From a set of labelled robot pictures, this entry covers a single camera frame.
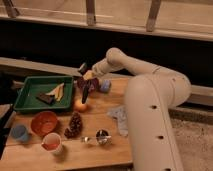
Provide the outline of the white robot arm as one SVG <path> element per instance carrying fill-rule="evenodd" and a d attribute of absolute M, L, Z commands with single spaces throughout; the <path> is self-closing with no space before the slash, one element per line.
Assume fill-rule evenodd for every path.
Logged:
<path fill-rule="evenodd" d="M 86 80 L 128 70 L 133 74 L 124 95 L 134 171 L 184 171 L 169 109 L 185 102 L 191 83 L 184 74 L 126 55 L 111 48 L 90 70 Z"/>

